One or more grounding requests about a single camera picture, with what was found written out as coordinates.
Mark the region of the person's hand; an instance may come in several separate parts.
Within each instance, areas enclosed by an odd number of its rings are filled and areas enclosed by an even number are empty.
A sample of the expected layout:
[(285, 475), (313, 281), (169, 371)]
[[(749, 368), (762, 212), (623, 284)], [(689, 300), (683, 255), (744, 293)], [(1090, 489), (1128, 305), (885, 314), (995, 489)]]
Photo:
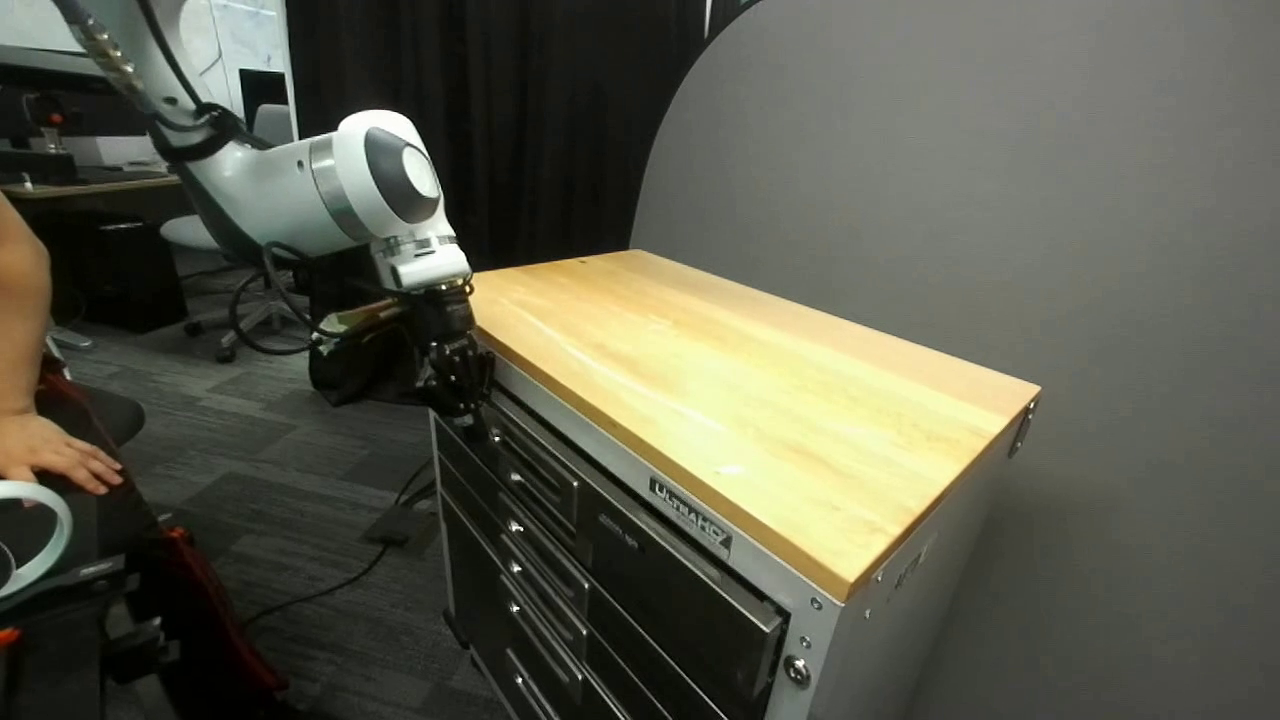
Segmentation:
[(0, 475), (37, 480), (38, 471), (53, 471), (93, 498), (124, 483), (124, 463), (103, 450), (66, 438), (37, 414), (0, 417)]

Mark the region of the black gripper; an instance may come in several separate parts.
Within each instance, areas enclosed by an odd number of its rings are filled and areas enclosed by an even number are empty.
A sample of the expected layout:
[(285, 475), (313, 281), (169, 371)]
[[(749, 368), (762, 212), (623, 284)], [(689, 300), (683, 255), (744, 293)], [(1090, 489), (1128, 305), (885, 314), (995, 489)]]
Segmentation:
[(473, 417), (490, 393), (490, 353), (476, 340), (473, 288), (448, 284), (402, 300), (415, 396), (439, 417)]

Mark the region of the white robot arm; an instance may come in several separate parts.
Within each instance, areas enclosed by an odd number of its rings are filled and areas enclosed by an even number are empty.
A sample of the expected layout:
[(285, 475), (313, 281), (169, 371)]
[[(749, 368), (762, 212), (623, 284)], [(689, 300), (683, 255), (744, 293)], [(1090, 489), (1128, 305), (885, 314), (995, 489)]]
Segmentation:
[(411, 387), (435, 417), (473, 417), (490, 355), (468, 310), (473, 270), (448, 225), (443, 186), (415, 123), (391, 109), (332, 133), (268, 143), (201, 93), (178, 60), (182, 0), (53, 0), (75, 46), (143, 118), (219, 248), (259, 270), (365, 253), (376, 295), (313, 323), (321, 355), (398, 337)]

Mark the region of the person's forearm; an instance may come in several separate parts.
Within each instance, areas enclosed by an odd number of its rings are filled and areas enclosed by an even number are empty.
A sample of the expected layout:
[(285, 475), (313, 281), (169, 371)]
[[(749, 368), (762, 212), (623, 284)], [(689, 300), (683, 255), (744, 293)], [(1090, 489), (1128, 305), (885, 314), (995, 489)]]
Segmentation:
[(47, 248), (0, 196), (0, 414), (27, 414), (42, 365), (53, 281)]

